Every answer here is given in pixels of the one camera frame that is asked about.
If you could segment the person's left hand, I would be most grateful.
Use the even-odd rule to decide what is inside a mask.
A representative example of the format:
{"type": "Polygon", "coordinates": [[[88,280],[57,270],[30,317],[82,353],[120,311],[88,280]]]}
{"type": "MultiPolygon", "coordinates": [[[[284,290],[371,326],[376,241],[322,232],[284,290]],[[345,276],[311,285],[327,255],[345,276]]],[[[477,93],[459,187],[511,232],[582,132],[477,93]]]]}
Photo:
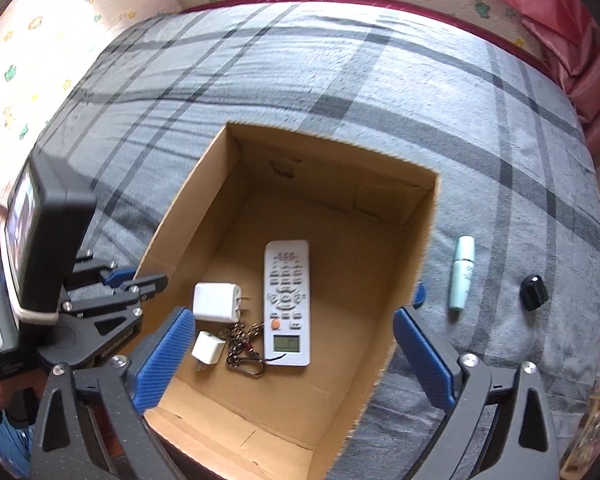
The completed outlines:
{"type": "Polygon", "coordinates": [[[4,410],[18,391],[32,388],[40,396],[45,388],[47,375],[42,370],[17,375],[0,382],[0,411],[4,410]]]}

